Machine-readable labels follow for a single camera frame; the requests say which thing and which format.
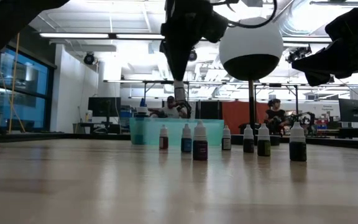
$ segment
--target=table surface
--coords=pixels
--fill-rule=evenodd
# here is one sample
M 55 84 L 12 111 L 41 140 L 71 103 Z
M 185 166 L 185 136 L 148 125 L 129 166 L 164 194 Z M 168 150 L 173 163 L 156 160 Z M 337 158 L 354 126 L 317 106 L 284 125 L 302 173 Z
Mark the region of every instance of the table surface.
M 0 223 L 358 223 L 358 150 L 308 145 L 290 162 L 241 147 L 61 139 L 0 144 Z

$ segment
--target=computer monitor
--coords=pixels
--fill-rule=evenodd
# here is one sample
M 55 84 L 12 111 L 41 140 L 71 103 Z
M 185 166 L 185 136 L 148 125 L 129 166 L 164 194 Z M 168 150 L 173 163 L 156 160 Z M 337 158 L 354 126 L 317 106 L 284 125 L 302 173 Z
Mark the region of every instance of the computer monitor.
M 358 100 L 339 99 L 342 122 L 358 122 Z
M 88 110 L 92 111 L 94 117 L 118 117 L 121 110 L 121 98 L 90 97 Z

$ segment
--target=teal plastic bin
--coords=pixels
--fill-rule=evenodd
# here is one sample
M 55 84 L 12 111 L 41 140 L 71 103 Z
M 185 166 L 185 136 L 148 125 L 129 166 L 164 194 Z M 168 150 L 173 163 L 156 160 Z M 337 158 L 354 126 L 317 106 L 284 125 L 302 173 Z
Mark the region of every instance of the teal plastic bin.
M 175 119 L 175 118 L 131 118 L 131 141 L 135 145 L 158 145 L 160 143 L 160 129 L 164 124 L 168 128 L 170 146 L 180 146 L 181 133 L 185 124 L 189 124 L 191 134 L 194 134 L 194 127 L 198 119 Z M 223 137 L 223 120 L 204 119 L 204 126 L 208 144 L 220 146 Z

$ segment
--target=person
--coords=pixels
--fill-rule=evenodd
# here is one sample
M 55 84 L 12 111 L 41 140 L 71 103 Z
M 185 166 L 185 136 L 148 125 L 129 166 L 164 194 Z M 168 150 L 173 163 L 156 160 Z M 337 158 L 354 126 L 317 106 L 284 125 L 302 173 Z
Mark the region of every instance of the person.
M 281 101 L 272 99 L 269 100 L 267 105 L 269 109 L 266 111 L 265 122 L 271 134 L 280 134 L 281 129 L 287 124 L 285 110 L 280 109 Z
M 186 108 L 177 105 L 173 96 L 167 98 L 167 105 L 161 109 L 161 112 L 164 112 L 168 118 L 187 118 Z

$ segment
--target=spherical camera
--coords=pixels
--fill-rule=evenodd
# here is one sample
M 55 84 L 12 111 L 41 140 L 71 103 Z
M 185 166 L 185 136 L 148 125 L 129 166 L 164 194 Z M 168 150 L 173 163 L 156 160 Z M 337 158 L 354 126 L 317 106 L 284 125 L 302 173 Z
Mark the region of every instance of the spherical camera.
M 262 17 L 241 20 L 256 25 Z M 258 80 L 270 74 L 283 53 L 283 38 L 278 27 L 269 22 L 256 29 L 230 27 L 221 39 L 219 56 L 224 69 L 239 80 Z
M 86 56 L 84 58 L 84 63 L 87 65 L 94 65 L 96 64 L 98 60 L 96 59 L 96 57 L 94 56 L 93 52 L 88 52 L 86 53 Z
M 193 50 L 191 50 L 191 52 L 190 52 L 189 61 L 190 61 L 190 62 L 194 62 L 195 60 L 197 60 L 197 53 L 196 53 L 196 50 L 193 49 Z

